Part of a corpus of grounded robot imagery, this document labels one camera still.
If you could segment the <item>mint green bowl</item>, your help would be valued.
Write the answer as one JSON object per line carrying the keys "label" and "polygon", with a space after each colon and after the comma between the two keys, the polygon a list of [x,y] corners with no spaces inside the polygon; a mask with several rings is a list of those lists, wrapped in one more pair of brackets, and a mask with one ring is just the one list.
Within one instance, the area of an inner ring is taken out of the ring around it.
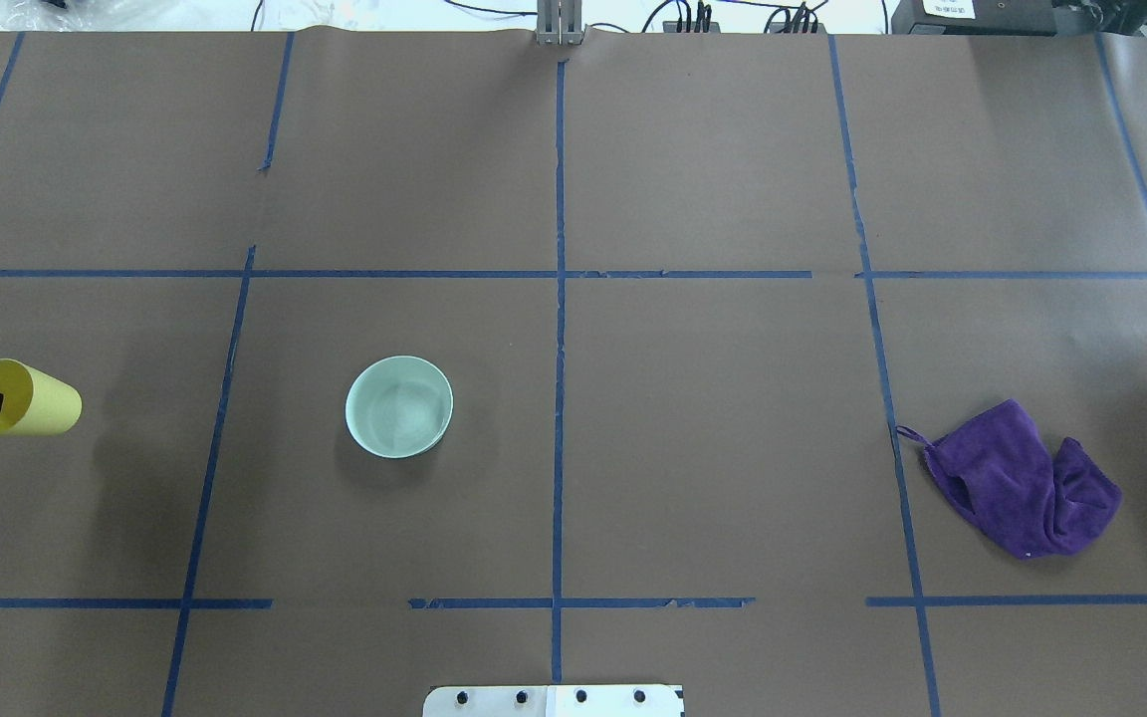
{"label": "mint green bowl", "polygon": [[348,387],[344,424],[364,452],[401,460],[440,444],[454,405],[451,382],[436,364],[419,356],[388,356]]}

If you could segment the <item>black power strip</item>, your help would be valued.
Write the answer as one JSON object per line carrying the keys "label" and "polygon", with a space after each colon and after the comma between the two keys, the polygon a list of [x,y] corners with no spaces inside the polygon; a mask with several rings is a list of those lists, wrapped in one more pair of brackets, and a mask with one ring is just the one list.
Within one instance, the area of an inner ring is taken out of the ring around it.
{"label": "black power strip", "polygon": [[825,1],[669,1],[646,20],[643,32],[693,36],[824,36]]}

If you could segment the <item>black computer box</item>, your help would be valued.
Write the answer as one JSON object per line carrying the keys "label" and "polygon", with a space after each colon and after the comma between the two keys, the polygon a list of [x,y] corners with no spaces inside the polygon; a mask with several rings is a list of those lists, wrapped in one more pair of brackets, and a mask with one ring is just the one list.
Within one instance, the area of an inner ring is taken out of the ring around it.
{"label": "black computer box", "polygon": [[892,36],[1056,36],[1051,1],[900,1]]}

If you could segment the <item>purple cloth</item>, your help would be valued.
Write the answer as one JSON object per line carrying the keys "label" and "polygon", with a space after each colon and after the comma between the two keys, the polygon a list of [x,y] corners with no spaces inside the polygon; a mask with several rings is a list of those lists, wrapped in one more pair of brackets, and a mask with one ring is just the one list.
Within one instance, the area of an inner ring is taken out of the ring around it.
{"label": "purple cloth", "polygon": [[921,449],[934,485],[970,527],[1019,560],[1074,558],[1111,525],[1123,493],[1066,437],[1055,453],[1031,414],[1007,399],[930,441],[898,424]]}

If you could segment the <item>aluminium frame post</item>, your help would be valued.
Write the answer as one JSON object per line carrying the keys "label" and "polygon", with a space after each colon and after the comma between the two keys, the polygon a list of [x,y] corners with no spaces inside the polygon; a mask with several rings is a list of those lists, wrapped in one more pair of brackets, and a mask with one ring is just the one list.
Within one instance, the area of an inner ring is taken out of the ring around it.
{"label": "aluminium frame post", "polygon": [[536,3],[536,42],[576,46],[585,41],[582,0],[539,0]]}

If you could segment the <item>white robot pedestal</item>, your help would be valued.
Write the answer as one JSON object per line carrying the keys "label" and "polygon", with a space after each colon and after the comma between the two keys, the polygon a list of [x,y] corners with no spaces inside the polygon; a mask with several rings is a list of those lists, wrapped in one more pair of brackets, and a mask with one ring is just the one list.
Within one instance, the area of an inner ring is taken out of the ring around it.
{"label": "white robot pedestal", "polygon": [[440,686],[423,716],[684,716],[681,686],[666,684]]}

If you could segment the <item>yellow plastic cup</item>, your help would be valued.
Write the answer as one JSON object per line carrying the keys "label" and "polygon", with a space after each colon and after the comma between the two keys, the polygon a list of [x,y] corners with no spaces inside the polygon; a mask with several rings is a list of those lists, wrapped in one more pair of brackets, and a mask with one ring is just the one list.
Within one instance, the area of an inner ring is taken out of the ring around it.
{"label": "yellow plastic cup", "polygon": [[72,385],[14,359],[0,358],[0,436],[60,435],[81,418]]}

